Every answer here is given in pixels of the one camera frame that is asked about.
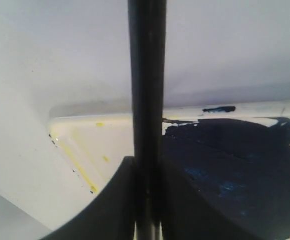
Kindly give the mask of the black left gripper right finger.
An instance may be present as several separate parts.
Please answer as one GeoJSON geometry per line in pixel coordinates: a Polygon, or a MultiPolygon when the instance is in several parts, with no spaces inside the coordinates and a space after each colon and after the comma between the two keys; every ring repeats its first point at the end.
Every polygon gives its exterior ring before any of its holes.
{"type": "Polygon", "coordinates": [[[162,175],[168,239],[290,238],[290,148],[240,157],[209,147],[167,147],[162,175]]]}

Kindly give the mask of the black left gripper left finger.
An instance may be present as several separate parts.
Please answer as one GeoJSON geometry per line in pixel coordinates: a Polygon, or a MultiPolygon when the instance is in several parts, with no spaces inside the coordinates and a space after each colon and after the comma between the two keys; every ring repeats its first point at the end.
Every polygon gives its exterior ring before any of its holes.
{"type": "Polygon", "coordinates": [[[45,240],[132,240],[135,228],[134,158],[123,159],[101,193],[45,240]]]}

